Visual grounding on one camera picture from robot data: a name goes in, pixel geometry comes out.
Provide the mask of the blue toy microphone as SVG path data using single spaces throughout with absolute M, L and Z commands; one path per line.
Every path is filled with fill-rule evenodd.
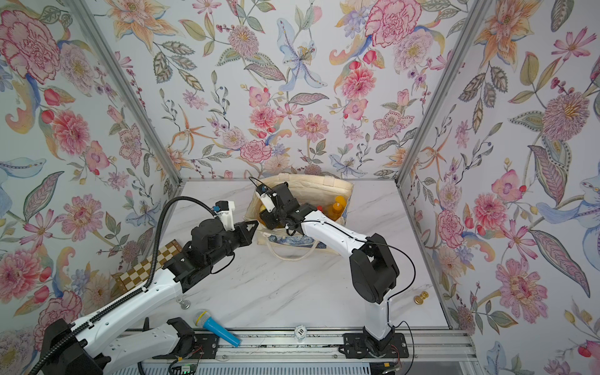
M 214 320 L 211 314 L 206 310 L 203 310 L 197 314 L 197 317 L 195 317 L 195 326 L 215 334 L 217 337 L 232 345 L 234 348 L 239 347 L 241 344 L 241 340 L 238 337 L 233 335 L 230 331 L 228 331 L 228 329 Z

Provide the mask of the cream canvas shopping bag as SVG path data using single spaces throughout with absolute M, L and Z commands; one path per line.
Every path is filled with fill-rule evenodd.
M 354 185 L 335 177 L 281 173 L 260 180 L 250 177 L 255 193 L 245 214 L 259 222 L 259 244 L 278 259 L 300 261 L 316 249 L 336 253 L 311 224 L 346 223 Z

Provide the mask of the small brass weight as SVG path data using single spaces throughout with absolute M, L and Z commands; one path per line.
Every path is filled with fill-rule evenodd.
M 424 304 L 424 302 L 429 298 L 429 293 L 427 291 L 423 291 L 421 292 L 419 295 L 416 295 L 413 298 L 413 301 L 415 304 L 417 304 L 418 306 L 421 306 Z

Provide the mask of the large orange dish soap bottle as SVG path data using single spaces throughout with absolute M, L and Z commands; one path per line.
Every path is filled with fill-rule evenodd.
M 346 206 L 346 198 L 342 195 L 337 195 L 334 198 L 334 203 L 327 209 L 327 216 L 333 221 L 339 220 L 343 216 Z

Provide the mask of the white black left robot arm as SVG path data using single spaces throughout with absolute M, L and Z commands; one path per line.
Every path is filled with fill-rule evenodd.
M 181 317 L 131 337 L 121 334 L 154 309 L 180 298 L 236 249 L 251 245 L 258 226 L 256 220 L 242 221 L 228 231 L 218 219 L 204 220 L 192 231 L 192 240 L 144 284 L 77 322 L 52 323 L 31 373 L 110 374 L 155 356 L 189 356 L 198 340 Z

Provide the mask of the green circuit board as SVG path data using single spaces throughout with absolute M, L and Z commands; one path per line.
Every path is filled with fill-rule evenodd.
M 197 365 L 193 363 L 172 363 L 167 369 L 169 375 L 195 375 Z

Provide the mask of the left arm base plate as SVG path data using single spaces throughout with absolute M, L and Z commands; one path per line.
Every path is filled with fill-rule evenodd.
M 215 334 L 201 332 L 196 333 L 193 339 L 185 338 L 184 343 L 176 344 L 171 352 L 152 359 L 215 359 L 218 347 L 219 338 Z

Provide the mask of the aluminium rail frame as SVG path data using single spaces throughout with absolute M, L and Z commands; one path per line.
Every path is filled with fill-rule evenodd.
M 241 344 L 234 348 L 219 338 L 215 359 L 202 359 L 216 364 L 250 363 L 389 363 L 388 371 L 398 374 L 417 373 L 420 363 L 457 363 L 461 373 L 483 372 L 475 356 L 473 343 L 461 331 L 408 331 L 400 329 L 409 348 L 408 359 L 346 359 L 339 351 L 342 335 L 360 331 L 312 330 L 306 339 L 298 342 L 294 331 L 240 330 Z M 140 331 L 122 333 L 123 338 L 140 334 Z

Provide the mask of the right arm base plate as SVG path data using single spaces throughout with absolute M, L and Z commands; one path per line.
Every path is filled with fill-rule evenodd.
M 382 340 L 377 340 L 365 331 L 343 334 L 342 339 L 338 351 L 346 359 L 408 359 L 410 357 L 404 334 L 394 331 Z

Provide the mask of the wooden checkerboard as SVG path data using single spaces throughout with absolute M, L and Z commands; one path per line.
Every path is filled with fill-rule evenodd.
M 171 260 L 174 256 L 180 253 L 182 246 L 177 240 L 173 240 L 167 243 L 164 247 L 159 250 L 157 269 L 160 269 L 164 264 Z M 148 257 L 139 264 L 133 266 L 130 270 L 119 275 L 116 279 L 117 291 L 121 293 L 129 292 L 130 290 L 137 287 L 139 284 L 145 282 L 151 270 L 152 258 Z

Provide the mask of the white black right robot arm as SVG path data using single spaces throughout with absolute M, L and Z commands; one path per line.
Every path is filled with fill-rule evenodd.
M 364 331 L 377 343 L 389 341 L 393 329 L 384 312 L 384 298 L 396 287 L 399 268 L 386 240 L 379 234 L 350 231 L 317 207 L 299 203 L 286 182 L 275 187 L 260 183 L 256 197 L 265 206 L 259 217 L 268 229 L 282 227 L 290 234 L 310 237 L 348 259 L 352 285 L 366 302 Z

